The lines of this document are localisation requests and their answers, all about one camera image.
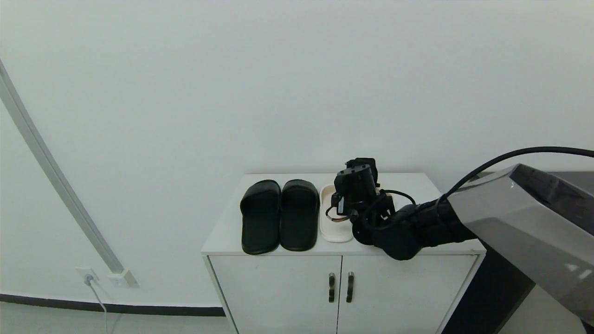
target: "cabinet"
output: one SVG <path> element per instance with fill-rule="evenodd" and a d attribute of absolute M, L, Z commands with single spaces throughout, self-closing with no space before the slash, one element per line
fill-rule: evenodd
<path fill-rule="evenodd" d="M 424 248 L 409 261 L 354 239 L 331 243 L 321 236 L 306 252 L 242 252 L 239 201 L 250 185 L 275 179 L 282 187 L 302 178 L 321 189 L 334 176 L 243 177 L 202 250 L 230 325 L 239 334 L 441 332 L 485 255 L 477 240 Z M 424 174 L 380 174 L 379 180 L 417 202 L 440 195 Z M 395 204 L 407 202 L 396 197 Z"/>

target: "cabinet top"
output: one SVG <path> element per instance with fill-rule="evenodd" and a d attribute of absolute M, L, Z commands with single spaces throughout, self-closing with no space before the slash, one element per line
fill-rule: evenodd
<path fill-rule="evenodd" d="M 292 179 L 304 179 L 313 183 L 318 191 L 326 185 L 334 183 L 336 174 L 248 174 L 239 182 L 231 195 L 229 202 L 213 231 L 208 237 L 204 247 L 203 255 L 245 255 L 241 249 L 242 215 L 239 210 L 239 202 L 245 191 L 254 183 L 263 179 L 277 181 L 280 188 Z M 440 192 L 423 173 L 380 173 L 378 182 L 383 189 L 403 191 L 411 195 L 417 203 L 423 203 L 436 199 Z M 394 196 L 394 206 L 399 209 L 409 204 L 406 198 Z M 460 243 L 441 245 L 438 247 L 423 248 L 419 255 L 471 255 L 483 254 L 485 248 L 478 240 L 467 240 Z M 318 239 L 314 248 L 304 252 L 287 251 L 282 246 L 276 250 L 260 256 L 291 256 L 291 255 L 385 255 L 383 250 L 363 245 L 354 238 L 348 242 L 328 242 L 318 230 Z"/>

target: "cable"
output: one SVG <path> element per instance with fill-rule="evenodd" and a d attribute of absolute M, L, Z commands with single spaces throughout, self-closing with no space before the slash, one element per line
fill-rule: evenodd
<path fill-rule="evenodd" d="M 563 146 L 536 146 L 536 147 L 527 147 L 525 149 L 519 149 L 511 152 L 507 152 L 503 155 L 500 155 L 494 159 L 491 159 L 481 166 L 475 168 L 472 172 L 466 174 L 460 181 L 458 181 L 454 186 L 445 194 L 443 194 L 439 200 L 445 200 L 450 195 L 456 192 L 462 185 L 470 181 L 473 177 L 477 176 L 478 173 L 484 171 L 485 169 L 495 165 L 496 163 L 502 162 L 503 160 L 507 160 L 511 157 L 519 156 L 519 155 L 526 155 L 530 153 L 564 153 L 568 155 L 580 155 L 580 156 L 588 156 L 594 157 L 594 151 L 585 150 L 585 149 L 577 149 L 575 147 L 563 147 Z"/>
<path fill-rule="evenodd" d="M 365 227 L 367 227 L 368 229 L 375 230 L 375 231 L 382 231 L 382 230 L 391 228 L 395 224 L 397 224 L 403 220 L 409 219 L 410 217 L 414 216 L 415 214 L 419 213 L 421 210 L 424 210 L 429 206 L 435 206 L 435 208 L 437 208 L 440 202 L 447 199 L 450 195 L 455 193 L 456 190 L 458 190 L 462 185 L 464 185 L 465 183 L 470 181 L 472 178 L 477 176 L 478 173 L 484 171 L 485 169 L 491 167 L 492 165 L 495 165 L 496 163 L 500 163 L 500 162 L 507 160 L 511 157 L 526 155 L 526 154 L 530 154 L 530 153 L 564 153 L 564 154 L 569 154 L 569 155 L 594 157 L 594 151 L 592 151 L 592 150 L 577 149 L 575 147 L 563 147 L 563 146 L 535 146 L 535 147 L 527 147 L 525 149 L 519 149 L 519 150 L 507 152 L 507 153 L 502 154 L 498 157 L 495 157 L 495 158 L 483 163 L 481 166 L 475 168 L 472 172 L 466 174 L 466 176 L 464 176 L 462 179 L 460 179 L 460 181 L 458 181 L 456 184 L 454 184 L 454 186 L 450 190 L 448 190 L 447 193 L 443 194 L 442 196 L 439 196 L 435 201 L 420 204 L 414 212 L 401 217 L 399 220 L 394 220 L 394 221 L 392 221 L 392 223 L 389 223 L 388 225 L 377 227 L 377 226 L 371 226 L 366 221 L 367 220 L 366 216 L 364 216 L 363 223 L 364 223 Z"/>
<path fill-rule="evenodd" d="M 89 288 L 91 288 L 91 290 L 93 290 L 93 293 L 94 293 L 95 297 L 97 298 L 97 301 L 99 302 L 99 305 L 101 305 L 101 308 L 103 309 L 103 313 L 105 315 L 105 334 L 109 334 L 108 333 L 108 310 L 107 310 L 107 308 L 105 308 L 105 305 L 103 305 L 103 303 L 101 303 L 101 299 L 99 299 L 99 296 L 97 295 L 97 292 L 95 291 L 95 288 L 91 284 L 91 281 L 92 280 L 93 280 L 93 277 L 91 275 L 88 275 L 87 274 L 84 277 L 84 283 L 86 285 L 88 285 Z"/>
<path fill-rule="evenodd" d="M 412 196 L 411 196 L 411 195 L 408 195 L 407 193 L 403 193 L 402 191 L 397 191 L 397 190 L 384 190 L 384 192 L 385 192 L 385 193 L 396 194 L 396 195 L 400 195 L 400 196 L 406 197 L 406 198 L 408 198 L 408 199 L 410 200 L 410 202 L 411 202 L 412 204 L 416 204 L 416 202 L 415 202 L 415 199 L 414 199 L 414 198 L 412 198 Z"/>

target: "black cabinet handle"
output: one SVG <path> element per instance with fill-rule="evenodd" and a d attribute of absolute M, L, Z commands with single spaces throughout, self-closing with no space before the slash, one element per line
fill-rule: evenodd
<path fill-rule="evenodd" d="M 328 285 L 330 286 L 330 289 L 328 290 L 328 303 L 333 303 L 334 302 L 334 286 L 336 284 L 336 277 L 334 276 L 334 273 L 330 273 L 328 275 Z"/>
<path fill-rule="evenodd" d="M 346 289 L 346 302 L 350 303 L 353 301 L 353 286 L 355 285 L 355 274 L 349 272 L 349 286 Z"/>

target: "black baseboard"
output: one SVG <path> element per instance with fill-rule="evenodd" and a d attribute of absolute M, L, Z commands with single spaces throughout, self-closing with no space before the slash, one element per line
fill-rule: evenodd
<path fill-rule="evenodd" d="M 67 310 L 103 312 L 98 303 L 55 300 L 0 294 L 0 301 L 32 306 L 66 308 Z M 222 307 L 180 307 L 180 306 L 134 306 L 104 304 L 110 313 L 149 314 L 156 316 L 224 317 Z"/>

